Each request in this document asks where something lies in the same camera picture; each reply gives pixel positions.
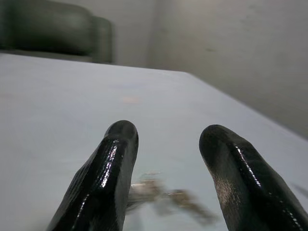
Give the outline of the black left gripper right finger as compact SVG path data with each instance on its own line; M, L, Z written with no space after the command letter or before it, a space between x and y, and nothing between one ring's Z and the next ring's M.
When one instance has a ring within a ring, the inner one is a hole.
M229 231L308 231L308 213L249 141L210 125L199 150Z

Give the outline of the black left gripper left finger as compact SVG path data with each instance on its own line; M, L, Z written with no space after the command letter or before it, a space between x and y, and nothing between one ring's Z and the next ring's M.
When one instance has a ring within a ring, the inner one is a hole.
M46 231L122 231L138 146L134 124L113 123L74 175Z

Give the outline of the bunch of metal keys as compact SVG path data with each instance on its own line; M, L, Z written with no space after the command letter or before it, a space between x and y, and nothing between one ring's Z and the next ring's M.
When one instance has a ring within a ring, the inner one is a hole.
M169 189L156 177L157 173L145 173L138 182L131 184L126 213L132 213L142 205L150 203L155 205L156 212L169 215L172 209L179 209L189 213L202 226L214 224L218 216L186 189Z

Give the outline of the dark green leather sofa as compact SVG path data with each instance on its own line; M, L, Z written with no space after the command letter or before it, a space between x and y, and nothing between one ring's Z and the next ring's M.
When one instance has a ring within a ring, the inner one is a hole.
M109 20L51 0L0 0L0 52L110 64Z

